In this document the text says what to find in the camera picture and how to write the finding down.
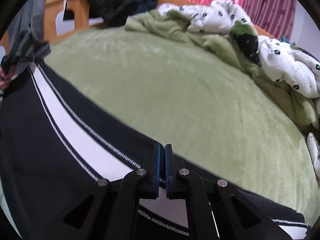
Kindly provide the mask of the person's left hand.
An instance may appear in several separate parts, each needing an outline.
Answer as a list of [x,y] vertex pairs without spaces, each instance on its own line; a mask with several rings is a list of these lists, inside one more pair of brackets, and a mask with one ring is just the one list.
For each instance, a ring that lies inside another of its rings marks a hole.
[[5,90],[8,88],[8,86],[11,83],[11,77],[14,76],[15,74],[15,67],[11,66],[8,73],[5,74],[3,68],[1,68],[0,76],[1,76],[1,81],[0,81],[0,89]]

